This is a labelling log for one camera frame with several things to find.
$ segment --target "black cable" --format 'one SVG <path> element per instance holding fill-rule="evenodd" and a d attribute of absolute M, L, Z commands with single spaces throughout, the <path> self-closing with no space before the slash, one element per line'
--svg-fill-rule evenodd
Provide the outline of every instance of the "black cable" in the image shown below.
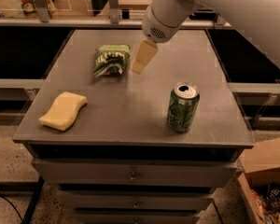
<path fill-rule="evenodd" d="M 23 222 L 23 219 L 22 219 L 21 214 L 19 213 L 18 209 L 16 208 L 16 206 L 15 206 L 9 199 L 7 199 L 6 197 L 2 196 L 1 194 L 0 194 L 0 198 L 2 198 L 2 199 L 4 199 L 5 201 L 7 201 L 7 202 L 13 207 L 13 209 L 14 209 L 14 210 L 16 211 L 16 213 L 18 214 L 18 216 L 19 216 L 19 218 L 20 218 L 20 220 L 21 220 L 21 223 L 22 223 L 22 222 Z"/>
<path fill-rule="evenodd" d="M 218 215 L 218 217 L 219 217 L 221 223 L 224 224 L 223 219 L 222 219 L 222 216 L 221 216 L 221 214 L 219 213 L 219 211 L 217 210 L 217 205 L 216 205 L 214 199 L 213 199 L 213 204 L 214 204 L 214 207 L 215 207 L 215 209 L 216 209 L 216 211 L 217 211 L 217 215 Z"/>

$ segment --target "speckled floor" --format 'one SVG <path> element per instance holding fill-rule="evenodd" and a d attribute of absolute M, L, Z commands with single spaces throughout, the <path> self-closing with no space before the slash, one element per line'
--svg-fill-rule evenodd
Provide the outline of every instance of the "speckled floor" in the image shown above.
<path fill-rule="evenodd" d="M 8 181 L 34 181 L 38 179 L 37 172 L 31 166 L 31 155 L 23 145 L 14 144 L 11 137 L 16 132 L 21 116 L 14 119 L 0 115 L 0 182 Z M 273 139 L 280 137 L 280 122 L 266 126 L 269 120 L 261 123 L 261 131 L 254 131 L 256 141 Z M 225 188 L 217 189 L 215 192 L 215 203 L 217 210 L 222 216 L 223 223 L 228 224 L 248 224 L 243 200 L 240 195 L 237 177 L 243 171 L 239 168 L 227 183 Z M 33 224 L 78 224 L 73 217 L 72 211 L 63 206 L 57 198 L 57 187 L 45 183 L 42 188 L 40 199 L 36 205 L 31 223 Z M 3 193 L 17 207 L 22 217 L 30 202 L 31 192 Z M 0 224 L 21 223 L 19 216 L 12 207 L 0 198 Z M 220 224 L 217 211 L 213 203 L 207 210 L 202 212 L 198 224 Z"/>

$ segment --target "sponge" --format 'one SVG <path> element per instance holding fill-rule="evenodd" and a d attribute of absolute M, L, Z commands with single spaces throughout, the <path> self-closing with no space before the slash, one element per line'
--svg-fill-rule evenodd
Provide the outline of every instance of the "sponge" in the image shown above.
<path fill-rule="evenodd" d="M 38 120 L 42 125 L 65 131 L 75 122 L 78 111 L 86 103 L 85 96 L 65 91 L 57 96 L 49 111 Z"/>
<path fill-rule="evenodd" d="M 141 74 L 157 52 L 158 46 L 153 40 L 143 40 L 136 52 L 132 70 L 137 74 Z"/>

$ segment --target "green soda can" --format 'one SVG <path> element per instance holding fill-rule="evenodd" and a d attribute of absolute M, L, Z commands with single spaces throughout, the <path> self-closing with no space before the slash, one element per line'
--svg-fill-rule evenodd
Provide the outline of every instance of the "green soda can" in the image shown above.
<path fill-rule="evenodd" d="M 171 91 L 167 124 L 176 132 L 189 130 L 200 95 L 193 83 L 178 82 Z"/>

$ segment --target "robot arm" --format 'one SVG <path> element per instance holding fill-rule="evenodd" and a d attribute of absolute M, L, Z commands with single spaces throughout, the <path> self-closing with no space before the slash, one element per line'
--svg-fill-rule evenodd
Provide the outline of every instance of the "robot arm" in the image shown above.
<path fill-rule="evenodd" d="M 144 34 L 167 42 L 201 7 L 219 13 L 280 68 L 280 0 L 153 0 L 143 19 Z"/>

